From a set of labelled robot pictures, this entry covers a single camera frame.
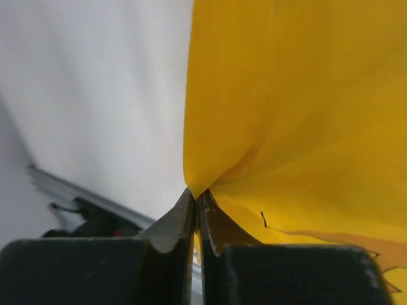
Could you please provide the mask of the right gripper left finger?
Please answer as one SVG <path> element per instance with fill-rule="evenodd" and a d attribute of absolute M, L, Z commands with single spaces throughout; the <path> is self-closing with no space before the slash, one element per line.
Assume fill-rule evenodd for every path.
<path fill-rule="evenodd" d="M 185 190 L 137 236 L 13 241 L 1 250 L 1 303 L 189 304 L 194 224 Z"/>

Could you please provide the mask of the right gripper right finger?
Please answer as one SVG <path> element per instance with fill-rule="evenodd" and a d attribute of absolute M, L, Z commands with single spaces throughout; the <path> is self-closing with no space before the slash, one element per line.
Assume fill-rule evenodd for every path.
<path fill-rule="evenodd" d="M 197 201 L 204 304 L 392 304 L 359 247 L 267 245 L 224 213 L 209 191 Z"/>

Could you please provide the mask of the yellow Pikachu placemat cloth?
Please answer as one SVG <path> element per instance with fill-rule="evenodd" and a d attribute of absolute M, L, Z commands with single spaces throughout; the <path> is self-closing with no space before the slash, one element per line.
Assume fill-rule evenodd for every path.
<path fill-rule="evenodd" d="M 183 169 L 263 243 L 364 247 L 406 303 L 406 2 L 195 1 Z"/>

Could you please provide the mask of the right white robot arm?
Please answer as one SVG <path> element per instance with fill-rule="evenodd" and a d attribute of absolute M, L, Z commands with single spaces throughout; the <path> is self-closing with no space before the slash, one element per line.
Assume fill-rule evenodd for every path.
<path fill-rule="evenodd" d="M 210 192 L 140 231 L 77 199 L 84 223 L 1 250 L 2 304 L 189 304 L 193 237 L 200 233 L 205 304 L 392 304 L 382 274 L 359 247 L 266 245 Z"/>

